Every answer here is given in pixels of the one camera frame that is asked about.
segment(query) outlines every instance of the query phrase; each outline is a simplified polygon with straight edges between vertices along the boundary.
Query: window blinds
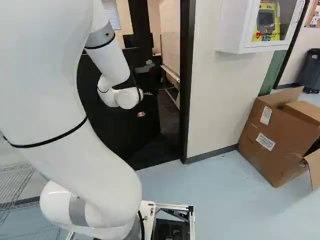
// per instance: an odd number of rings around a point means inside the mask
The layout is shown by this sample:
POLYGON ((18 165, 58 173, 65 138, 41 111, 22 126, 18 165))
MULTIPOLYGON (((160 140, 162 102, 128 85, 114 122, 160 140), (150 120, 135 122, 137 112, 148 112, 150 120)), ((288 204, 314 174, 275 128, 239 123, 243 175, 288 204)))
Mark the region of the window blinds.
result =
POLYGON ((102 3, 112 28, 114 30, 121 30, 121 24, 120 24, 116 0, 103 0, 102 3))

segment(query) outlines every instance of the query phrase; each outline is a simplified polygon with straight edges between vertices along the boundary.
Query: black ring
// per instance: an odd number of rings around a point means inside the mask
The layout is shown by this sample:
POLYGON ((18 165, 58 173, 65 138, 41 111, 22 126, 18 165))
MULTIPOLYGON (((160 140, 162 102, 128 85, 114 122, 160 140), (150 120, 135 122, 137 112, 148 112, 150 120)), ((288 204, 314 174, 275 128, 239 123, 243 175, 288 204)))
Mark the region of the black ring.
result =
POLYGON ((107 91, 101 91, 100 89, 99 89, 99 87, 98 86, 96 86, 96 88, 98 89, 98 91, 100 92, 100 93, 102 93, 102 94, 105 94, 105 93, 107 93, 109 90, 110 90, 110 88, 108 88, 108 90, 107 91))
POLYGON ((88 117, 86 116, 84 118, 84 120, 77 126, 75 126, 74 128, 72 128, 71 130, 59 135, 59 136, 56 136, 54 138, 51 138, 51 139, 48 139, 48 140, 45 140, 45 141, 41 141, 41 142, 37 142, 37 143, 33 143, 33 144, 26 144, 26 145, 19 145, 19 144, 13 144, 11 142, 8 141, 8 139, 6 137, 4 137, 5 140, 7 140, 7 142, 14 148, 17 148, 17 149, 30 149, 30 148, 35 148, 35 147, 40 147, 42 145, 46 145, 46 144, 50 144, 52 142, 55 142, 57 140, 60 140, 70 134, 72 134, 73 132, 77 131, 79 128, 81 128, 83 126, 83 124, 85 124, 85 122, 88 120, 88 117))
POLYGON ((106 43, 102 44, 102 45, 99 45, 99 46, 85 46, 84 48, 85 49, 100 49, 100 48, 103 48, 104 46, 107 46, 109 43, 111 43, 116 37, 116 33, 114 33, 113 37, 107 41, 106 43))
POLYGON ((138 211, 138 216, 140 220, 140 227, 141 227, 141 240, 146 240, 145 238, 145 225, 144 225, 144 219, 142 218, 140 210, 138 211))

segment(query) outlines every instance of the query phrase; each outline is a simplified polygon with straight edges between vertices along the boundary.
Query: aed sign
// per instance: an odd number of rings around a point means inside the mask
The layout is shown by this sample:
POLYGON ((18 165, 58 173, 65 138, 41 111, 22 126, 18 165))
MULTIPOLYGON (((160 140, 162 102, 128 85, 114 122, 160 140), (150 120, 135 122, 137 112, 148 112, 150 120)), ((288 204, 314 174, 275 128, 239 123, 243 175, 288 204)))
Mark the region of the aed sign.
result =
POLYGON ((270 36, 262 36, 262 42, 269 42, 271 41, 271 37, 270 36))

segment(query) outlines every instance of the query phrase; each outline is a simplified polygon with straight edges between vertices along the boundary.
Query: yellow aed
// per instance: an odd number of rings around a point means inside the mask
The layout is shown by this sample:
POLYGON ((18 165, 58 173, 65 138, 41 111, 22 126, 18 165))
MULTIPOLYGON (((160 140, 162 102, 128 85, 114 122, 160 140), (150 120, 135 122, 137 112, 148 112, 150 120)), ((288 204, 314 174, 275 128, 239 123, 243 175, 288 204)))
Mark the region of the yellow aed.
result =
POLYGON ((280 12, 277 1, 262 1, 252 42, 269 42, 280 40, 280 12))

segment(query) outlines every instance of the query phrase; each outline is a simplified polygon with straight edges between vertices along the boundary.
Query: aed cabinet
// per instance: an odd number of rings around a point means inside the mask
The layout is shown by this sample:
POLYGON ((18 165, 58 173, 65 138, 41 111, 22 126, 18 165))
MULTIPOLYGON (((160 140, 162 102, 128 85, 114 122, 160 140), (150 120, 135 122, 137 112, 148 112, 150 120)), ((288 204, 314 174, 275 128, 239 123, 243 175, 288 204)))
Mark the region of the aed cabinet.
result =
POLYGON ((222 0, 216 50, 287 50, 304 5, 305 0, 222 0))

